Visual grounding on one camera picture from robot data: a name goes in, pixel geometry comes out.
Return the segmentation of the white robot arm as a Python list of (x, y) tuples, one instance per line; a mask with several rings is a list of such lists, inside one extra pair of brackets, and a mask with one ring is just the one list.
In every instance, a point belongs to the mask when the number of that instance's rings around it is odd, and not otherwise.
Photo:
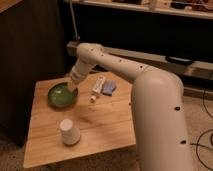
[(184, 115), (180, 78), (151, 65), (108, 54), (104, 47), (81, 43), (70, 72), (78, 84), (97, 65), (132, 84), (131, 111), (142, 171), (194, 171)]

